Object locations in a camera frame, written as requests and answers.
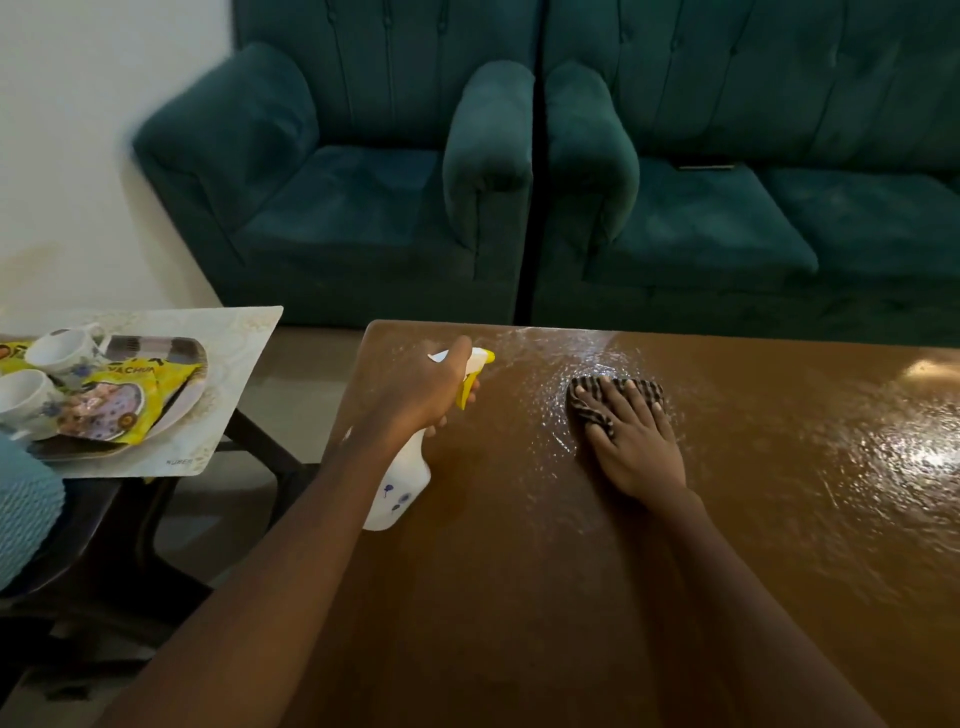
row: sofa seat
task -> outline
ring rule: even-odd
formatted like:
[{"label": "sofa seat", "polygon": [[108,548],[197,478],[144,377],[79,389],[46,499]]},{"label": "sofa seat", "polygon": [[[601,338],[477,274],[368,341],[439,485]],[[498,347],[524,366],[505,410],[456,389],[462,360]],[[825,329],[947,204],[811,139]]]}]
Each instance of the sofa seat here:
[{"label": "sofa seat", "polygon": [[471,280],[475,256],[448,223],[442,160],[322,147],[230,238],[250,265],[315,280]]},{"label": "sofa seat", "polygon": [[817,256],[754,172],[678,171],[640,158],[623,232],[590,257],[585,281],[615,286],[776,291],[817,272]]},{"label": "sofa seat", "polygon": [[820,260],[821,283],[907,299],[960,290],[960,195],[923,174],[759,173]]}]

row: green sofa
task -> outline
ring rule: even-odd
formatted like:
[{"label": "green sofa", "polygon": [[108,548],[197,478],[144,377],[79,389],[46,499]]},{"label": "green sofa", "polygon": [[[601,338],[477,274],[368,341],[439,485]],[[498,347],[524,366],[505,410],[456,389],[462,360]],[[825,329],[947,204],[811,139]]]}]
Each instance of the green sofa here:
[{"label": "green sofa", "polygon": [[534,324],[960,345],[957,2],[552,0],[542,52]]},{"label": "green sofa", "polygon": [[510,323],[539,0],[237,0],[238,51],[133,148],[225,305]]}]

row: tufted backrest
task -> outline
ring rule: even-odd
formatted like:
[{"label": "tufted backrest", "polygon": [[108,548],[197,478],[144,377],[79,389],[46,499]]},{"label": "tufted backrest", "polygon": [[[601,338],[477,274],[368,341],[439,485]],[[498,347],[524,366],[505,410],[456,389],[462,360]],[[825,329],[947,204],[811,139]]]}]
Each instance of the tufted backrest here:
[{"label": "tufted backrest", "polygon": [[236,0],[306,78],[322,143],[443,148],[464,85],[487,61],[534,69],[540,0]]},{"label": "tufted backrest", "polygon": [[960,0],[551,0],[641,153],[960,169]]}]

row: spray bottle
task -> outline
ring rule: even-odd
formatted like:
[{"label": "spray bottle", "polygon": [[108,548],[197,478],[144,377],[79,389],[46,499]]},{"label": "spray bottle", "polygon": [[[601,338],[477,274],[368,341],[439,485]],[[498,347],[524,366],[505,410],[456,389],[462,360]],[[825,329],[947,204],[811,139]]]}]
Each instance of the spray bottle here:
[{"label": "spray bottle", "polygon": [[[430,358],[441,362],[446,359],[446,352],[430,354]],[[467,361],[467,369],[464,371],[464,384],[457,396],[457,406],[460,409],[467,408],[467,397],[473,388],[473,381],[477,379],[484,364],[491,361],[493,361],[493,352],[478,347],[473,348],[473,353]],[[425,429],[415,432],[387,468],[387,473],[376,491],[370,513],[363,524],[366,530],[383,531],[390,528],[430,482],[430,468],[423,460],[422,453],[424,432],[426,432]]]}]

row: table surface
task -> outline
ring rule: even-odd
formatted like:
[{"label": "table surface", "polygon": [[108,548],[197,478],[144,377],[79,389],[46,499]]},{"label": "table surface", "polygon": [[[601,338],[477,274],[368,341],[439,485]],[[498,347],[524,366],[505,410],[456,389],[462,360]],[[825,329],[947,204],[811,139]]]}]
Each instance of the table surface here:
[{"label": "table surface", "polygon": [[960,724],[960,352],[377,322],[334,426],[421,339],[496,352],[365,533],[288,725],[724,725],[720,658],[657,524],[564,406],[581,374],[663,385],[689,484],[891,725]]},{"label": "table surface", "polygon": [[107,334],[197,339],[206,350],[206,387],[182,420],[111,457],[52,465],[63,477],[185,476],[206,468],[282,313],[283,306],[0,312],[0,332],[39,336],[56,328],[96,322]]}]

